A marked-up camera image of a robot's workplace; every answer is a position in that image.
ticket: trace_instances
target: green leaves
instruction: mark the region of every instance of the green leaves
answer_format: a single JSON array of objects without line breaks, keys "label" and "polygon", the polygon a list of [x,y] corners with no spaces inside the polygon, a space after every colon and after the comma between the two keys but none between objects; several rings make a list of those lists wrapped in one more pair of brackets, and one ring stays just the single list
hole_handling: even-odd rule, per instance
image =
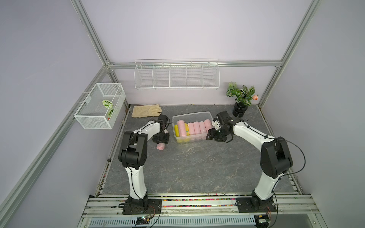
[{"label": "green leaves", "polygon": [[229,89],[226,93],[227,97],[233,97],[233,93],[232,93],[233,89]]},{"label": "green leaves", "polygon": [[251,86],[251,88],[248,90],[248,92],[247,92],[247,96],[248,97],[252,97],[253,96],[253,94],[255,93],[255,87],[254,86]]},{"label": "green leaves", "polygon": [[246,92],[246,94],[249,93],[249,90],[247,89],[247,86],[243,85],[242,88]]},{"label": "green leaves", "polygon": [[245,106],[251,106],[251,100],[244,99],[242,102]]},{"label": "green leaves", "polygon": [[252,96],[255,94],[255,87],[251,86],[249,89],[243,85],[242,89],[238,89],[237,83],[231,82],[228,84],[228,90],[226,92],[227,97],[235,96],[237,103],[242,103],[245,106],[251,105]]},{"label": "green leaves", "polygon": [[104,107],[106,107],[106,108],[110,108],[110,107],[112,107],[112,106],[113,106],[112,102],[111,102],[111,101],[109,101],[109,100],[103,100],[103,105],[104,105]]},{"label": "green leaves", "polygon": [[108,112],[108,117],[111,117],[111,116],[112,116],[112,114],[113,114],[113,112],[114,112],[114,109],[111,109],[111,110]]}]

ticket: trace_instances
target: artificial leaf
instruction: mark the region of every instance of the artificial leaf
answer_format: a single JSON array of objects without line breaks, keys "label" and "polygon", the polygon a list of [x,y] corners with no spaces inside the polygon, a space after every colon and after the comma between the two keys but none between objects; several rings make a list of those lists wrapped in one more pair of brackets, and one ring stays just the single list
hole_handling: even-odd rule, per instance
[{"label": "artificial leaf", "polygon": [[251,106],[251,101],[245,99],[245,101],[243,102],[244,105],[246,106]]},{"label": "artificial leaf", "polygon": [[232,90],[232,94],[235,95],[236,97],[241,97],[242,96],[241,91],[237,90],[237,89]]},{"label": "artificial leaf", "polygon": [[246,96],[246,92],[243,89],[240,89],[240,91],[241,91],[241,97]]},{"label": "artificial leaf", "polygon": [[251,86],[251,88],[249,89],[249,91],[247,93],[247,96],[252,97],[254,93],[255,93],[255,87]]},{"label": "artificial leaf", "polygon": [[247,86],[243,85],[242,86],[243,90],[246,92],[246,94],[248,94],[248,89],[247,89]]},{"label": "artificial leaf", "polygon": [[226,93],[227,97],[233,97],[232,89],[229,89]]},{"label": "artificial leaf", "polygon": [[109,100],[103,100],[102,102],[103,102],[104,107],[106,107],[106,108],[113,107],[113,103]]},{"label": "artificial leaf", "polygon": [[113,114],[113,112],[114,112],[114,109],[111,109],[111,110],[108,112],[108,116],[109,116],[109,117],[111,117],[111,116],[112,116],[112,114]]},{"label": "artificial leaf", "polygon": [[228,89],[236,89],[237,88],[237,83],[235,82],[230,82],[228,84]]},{"label": "artificial leaf", "polygon": [[244,99],[242,97],[236,97],[235,100],[237,101],[237,103],[242,103]]}]

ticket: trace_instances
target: work glove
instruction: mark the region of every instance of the work glove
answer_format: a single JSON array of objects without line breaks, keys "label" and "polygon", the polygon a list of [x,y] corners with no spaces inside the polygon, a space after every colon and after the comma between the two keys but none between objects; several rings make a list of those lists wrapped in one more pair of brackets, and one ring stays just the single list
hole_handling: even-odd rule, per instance
[{"label": "work glove", "polygon": [[160,105],[139,105],[133,107],[132,117],[141,118],[148,116],[159,116],[162,112]]}]

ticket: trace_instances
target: white wall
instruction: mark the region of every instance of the white wall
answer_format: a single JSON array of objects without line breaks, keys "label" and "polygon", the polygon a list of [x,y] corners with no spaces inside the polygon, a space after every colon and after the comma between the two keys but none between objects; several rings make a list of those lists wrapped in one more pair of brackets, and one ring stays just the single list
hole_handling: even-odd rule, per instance
[{"label": "white wall", "polygon": [[[363,227],[365,1],[324,0],[263,110],[329,228]],[[294,171],[303,159],[293,147]]]},{"label": "white wall", "polygon": [[1,1],[0,47],[1,203],[101,61],[69,0]]},{"label": "white wall", "polygon": [[261,97],[271,79],[275,67],[221,67],[220,88],[199,90],[137,90],[134,86],[134,70],[116,70],[130,104],[233,104],[233,97],[227,97],[228,83],[256,87]]},{"label": "white wall", "polygon": [[281,59],[311,0],[84,0],[113,62]]},{"label": "white wall", "polygon": [[[69,0],[0,1],[0,203],[101,68]],[[113,130],[74,123],[8,227],[75,227]]]},{"label": "white wall", "polygon": [[123,110],[113,130],[85,130],[75,121],[7,228],[77,226],[103,175]]}]

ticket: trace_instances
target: wire mesh basket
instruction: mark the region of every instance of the wire mesh basket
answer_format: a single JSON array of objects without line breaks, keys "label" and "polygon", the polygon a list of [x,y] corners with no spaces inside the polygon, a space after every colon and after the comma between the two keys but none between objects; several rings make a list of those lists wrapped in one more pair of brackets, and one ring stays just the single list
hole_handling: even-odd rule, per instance
[{"label": "wire mesh basket", "polygon": [[74,117],[84,129],[112,129],[125,98],[121,84],[96,83]]},{"label": "wire mesh basket", "polygon": [[137,63],[137,89],[218,89],[218,61]]}]

